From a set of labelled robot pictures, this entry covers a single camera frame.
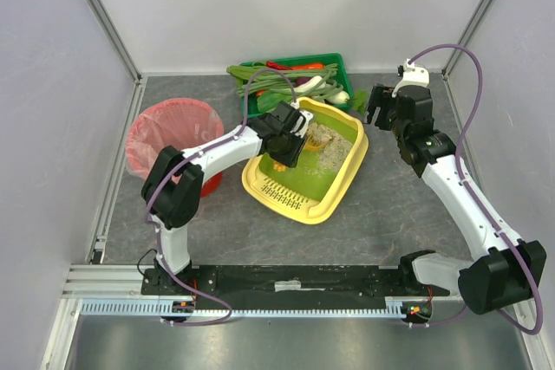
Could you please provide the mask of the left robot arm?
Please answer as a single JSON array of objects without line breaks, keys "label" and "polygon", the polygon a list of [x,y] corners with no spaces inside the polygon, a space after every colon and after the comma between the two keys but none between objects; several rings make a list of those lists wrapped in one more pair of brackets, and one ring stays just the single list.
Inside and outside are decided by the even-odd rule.
[{"label": "left robot arm", "polygon": [[204,145],[160,151],[141,196],[147,203],[146,222],[155,229],[158,264],[169,276],[191,265],[187,225],[198,211],[205,183],[238,162],[265,154],[295,167],[312,121],[313,114],[297,103],[281,102],[273,112],[244,118]]}]

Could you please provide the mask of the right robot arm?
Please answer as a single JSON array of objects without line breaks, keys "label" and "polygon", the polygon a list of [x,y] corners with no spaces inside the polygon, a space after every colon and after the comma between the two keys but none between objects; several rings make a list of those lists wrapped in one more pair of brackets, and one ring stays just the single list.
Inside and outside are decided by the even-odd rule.
[{"label": "right robot arm", "polygon": [[527,242],[495,211],[456,155],[456,146],[435,129],[430,90],[373,86],[367,120],[395,140],[403,161],[435,193],[462,233],[469,262],[424,250],[402,258],[410,278],[461,295],[477,315],[532,299],[540,304],[539,282],[546,252]]}]

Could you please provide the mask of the orange litter scoop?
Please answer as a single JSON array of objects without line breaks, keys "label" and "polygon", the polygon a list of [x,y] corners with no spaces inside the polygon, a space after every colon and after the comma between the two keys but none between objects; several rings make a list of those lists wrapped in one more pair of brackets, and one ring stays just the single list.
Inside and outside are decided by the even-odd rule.
[{"label": "orange litter scoop", "polygon": [[[304,150],[307,152],[318,152],[326,147],[326,145],[331,141],[332,137],[328,133],[308,133],[307,140],[304,144]],[[277,172],[284,172],[287,166],[273,162],[273,169]]]}]

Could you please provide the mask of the yellow green litter box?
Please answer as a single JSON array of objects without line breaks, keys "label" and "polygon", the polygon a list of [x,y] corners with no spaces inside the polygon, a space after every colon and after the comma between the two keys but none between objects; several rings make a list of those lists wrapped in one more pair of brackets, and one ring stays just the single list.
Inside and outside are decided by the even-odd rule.
[{"label": "yellow green litter box", "polygon": [[250,159],[242,172],[245,190],[260,204],[303,224],[320,224],[337,208],[354,180],[369,149],[361,121],[327,104],[302,97],[300,107],[320,123],[341,134],[352,149],[339,172],[322,171],[317,156],[303,149],[297,166],[284,172],[273,169],[268,155]]}]

